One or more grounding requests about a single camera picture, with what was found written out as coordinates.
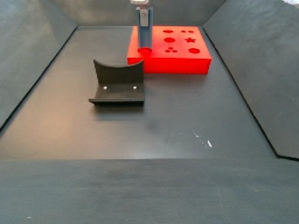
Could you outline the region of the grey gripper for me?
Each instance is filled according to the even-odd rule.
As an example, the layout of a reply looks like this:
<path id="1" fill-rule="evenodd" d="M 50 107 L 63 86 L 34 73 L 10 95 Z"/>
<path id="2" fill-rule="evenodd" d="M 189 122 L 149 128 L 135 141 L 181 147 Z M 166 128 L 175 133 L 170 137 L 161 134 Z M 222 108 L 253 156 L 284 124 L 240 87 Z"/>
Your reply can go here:
<path id="1" fill-rule="evenodd" d="M 153 48 L 153 27 L 154 27 L 154 8 L 150 0 L 130 0 L 133 5 L 138 5 L 138 47 Z"/>

